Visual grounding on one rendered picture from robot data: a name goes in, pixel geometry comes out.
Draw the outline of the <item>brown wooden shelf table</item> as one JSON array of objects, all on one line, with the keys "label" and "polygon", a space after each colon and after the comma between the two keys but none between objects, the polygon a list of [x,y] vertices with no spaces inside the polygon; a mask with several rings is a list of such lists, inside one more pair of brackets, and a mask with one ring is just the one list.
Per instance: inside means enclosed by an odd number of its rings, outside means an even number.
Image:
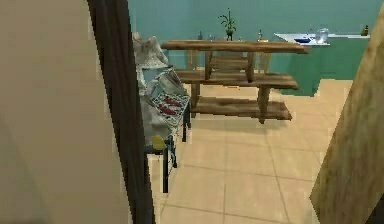
[{"label": "brown wooden shelf table", "polygon": [[[191,86],[191,114],[250,117],[258,119],[261,123],[267,119],[290,120],[292,118],[284,103],[271,101],[269,96],[273,89],[296,90],[298,88],[296,80],[289,74],[268,72],[257,74],[254,71],[254,55],[256,52],[306,54],[308,52],[306,47],[289,42],[208,40],[169,40],[161,47],[166,50],[197,50],[205,54],[202,70],[178,69],[176,71],[180,80]],[[240,72],[213,71],[211,59],[218,51],[245,52],[248,56],[247,69]],[[257,98],[250,100],[206,97],[200,94],[202,85],[256,87]]]}]

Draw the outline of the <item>wooden chair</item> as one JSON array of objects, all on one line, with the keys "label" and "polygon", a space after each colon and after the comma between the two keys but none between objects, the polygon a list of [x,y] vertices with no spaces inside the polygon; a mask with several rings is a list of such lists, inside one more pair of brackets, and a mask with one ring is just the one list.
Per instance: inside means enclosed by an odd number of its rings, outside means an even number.
[{"label": "wooden chair", "polygon": [[[187,69],[198,69],[198,54],[197,50],[189,50],[187,58]],[[258,74],[267,73],[269,70],[271,54],[256,52],[254,55],[254,71]],[[245,52],[225,52],[218,51],[213,54],[212,70],[222,72],[240,72],[245,71],[248,67],[248,56]]]}]

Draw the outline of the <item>green potted house plant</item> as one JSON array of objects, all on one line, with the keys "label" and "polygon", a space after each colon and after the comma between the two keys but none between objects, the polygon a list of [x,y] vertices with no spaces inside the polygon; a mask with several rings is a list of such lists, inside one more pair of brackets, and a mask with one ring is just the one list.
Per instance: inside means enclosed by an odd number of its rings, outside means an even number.
[{"label": "green potted house plant", "polygon": [[235,26],[235,20],[231,15],[231,10],[228,10],[227,15],[220,15],[219,19],[221,20],[221,25],[224,26],[226,32],[226,40],[233,40],[233,33],[237,30]]}]

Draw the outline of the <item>teal kitchen counter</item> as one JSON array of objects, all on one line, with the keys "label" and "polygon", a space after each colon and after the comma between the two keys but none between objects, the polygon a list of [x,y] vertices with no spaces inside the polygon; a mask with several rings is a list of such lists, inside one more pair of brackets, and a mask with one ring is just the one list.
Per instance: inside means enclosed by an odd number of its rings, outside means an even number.
[{"label": "teal kitchen counter", "polygon": [[298,90],[282,90],[284,95],[311,96],[322,79],[353,80],[370,36],[330,34],[324,44],[314,40],[314,34],[275,33],[276,39],[294,43],[296,38],[310,37],[308,54],[278,53],[271,56],[269,71],[288,73],[299,85]]}]

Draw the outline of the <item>clear glass jar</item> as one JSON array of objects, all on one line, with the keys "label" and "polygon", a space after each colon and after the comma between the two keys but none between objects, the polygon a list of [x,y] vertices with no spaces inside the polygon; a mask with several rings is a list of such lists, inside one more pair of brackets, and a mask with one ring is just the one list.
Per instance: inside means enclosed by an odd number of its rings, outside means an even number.
[{"label": "clear glass jar", "polygon": [[327,28],[320,28],[315,34],[315,40],[318,44],[324,44],[327,41],[329,30]]}]

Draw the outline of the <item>light wooden door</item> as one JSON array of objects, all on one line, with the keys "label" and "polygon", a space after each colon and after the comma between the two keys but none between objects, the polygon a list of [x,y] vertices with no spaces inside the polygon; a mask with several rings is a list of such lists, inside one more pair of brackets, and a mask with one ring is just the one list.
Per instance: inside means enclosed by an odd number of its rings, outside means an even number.
[{"label": "light wooden door", "polygon": [[310,200],[320,224],[366,224],[384,194],[384,0]]}]

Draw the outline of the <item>dark brown door frame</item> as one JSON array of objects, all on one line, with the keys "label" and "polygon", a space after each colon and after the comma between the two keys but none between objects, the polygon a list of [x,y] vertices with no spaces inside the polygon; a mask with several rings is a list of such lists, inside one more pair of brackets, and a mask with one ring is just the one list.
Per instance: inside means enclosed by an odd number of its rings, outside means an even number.
[{"label": "dark brown door frame", "polygon": [[133,224],[156,224],[128,0],[87,0]]}]

